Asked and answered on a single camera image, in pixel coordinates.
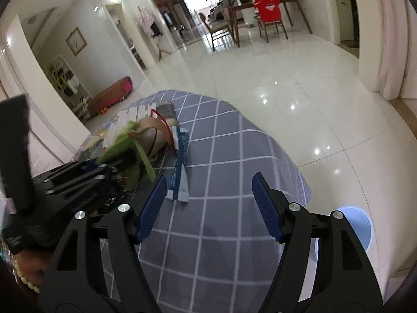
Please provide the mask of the person's left hand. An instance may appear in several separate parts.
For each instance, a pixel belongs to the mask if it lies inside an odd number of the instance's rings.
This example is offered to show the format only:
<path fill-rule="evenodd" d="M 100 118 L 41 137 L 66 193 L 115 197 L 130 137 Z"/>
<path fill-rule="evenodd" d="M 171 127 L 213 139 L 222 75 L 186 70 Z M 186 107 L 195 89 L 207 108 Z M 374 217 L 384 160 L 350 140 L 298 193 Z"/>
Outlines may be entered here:
<path fill-rule="evenodd" d="M 40 293 L 43 276 L 52 258 L 50 252 L 23 250 L 14 256 L 17 281 L 23 290 Z"/>

